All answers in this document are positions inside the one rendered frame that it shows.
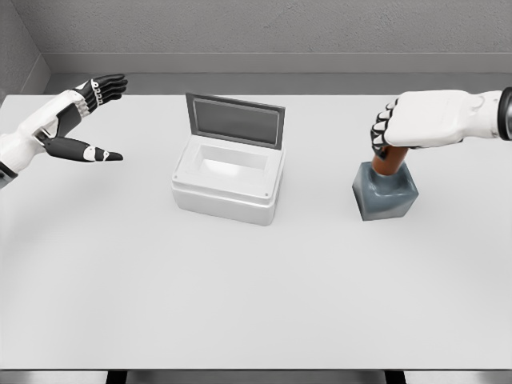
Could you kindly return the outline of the white box with open lid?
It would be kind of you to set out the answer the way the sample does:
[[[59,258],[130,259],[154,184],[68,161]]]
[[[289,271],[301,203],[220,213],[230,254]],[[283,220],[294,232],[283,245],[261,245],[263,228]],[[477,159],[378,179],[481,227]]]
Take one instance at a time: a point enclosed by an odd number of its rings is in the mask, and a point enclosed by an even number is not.
[[[179,208],[268,226],[278,203],[285,109],[186,94],[190,138],[171,188]]]

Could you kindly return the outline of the grey stamp with brown handle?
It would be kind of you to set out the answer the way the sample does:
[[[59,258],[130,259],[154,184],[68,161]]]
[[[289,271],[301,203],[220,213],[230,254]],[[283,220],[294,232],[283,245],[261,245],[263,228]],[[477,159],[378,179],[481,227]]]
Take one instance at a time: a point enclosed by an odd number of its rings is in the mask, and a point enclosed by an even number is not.
[[[419,196],[404,161],[408,150],[386,146],[383,157],[360,164],[352,188],[363,221],[401,218]]]

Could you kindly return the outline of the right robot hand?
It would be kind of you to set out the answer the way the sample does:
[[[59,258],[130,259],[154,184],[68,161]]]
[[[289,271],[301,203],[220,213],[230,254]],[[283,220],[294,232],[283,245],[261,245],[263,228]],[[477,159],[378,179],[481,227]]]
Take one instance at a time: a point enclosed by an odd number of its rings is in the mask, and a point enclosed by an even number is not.
[[[430,148],[485,138],[483,122],[472,111],[476,96],[462,90],[408,91],[389,103],[370,131],[374,153],[384,159],[385,148]]]

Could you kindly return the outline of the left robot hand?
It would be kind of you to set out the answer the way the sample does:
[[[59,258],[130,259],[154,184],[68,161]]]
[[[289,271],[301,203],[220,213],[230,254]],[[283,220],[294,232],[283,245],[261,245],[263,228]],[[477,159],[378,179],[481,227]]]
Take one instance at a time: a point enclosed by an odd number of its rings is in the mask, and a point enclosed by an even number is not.
[[[33,113],[25,124],[29,137],[48,155],[76,162],[116,162],[123,156],[67,135],[97,108],[119,100],[126,91],[124,74],[92,78],[70,90],[64,90]]]

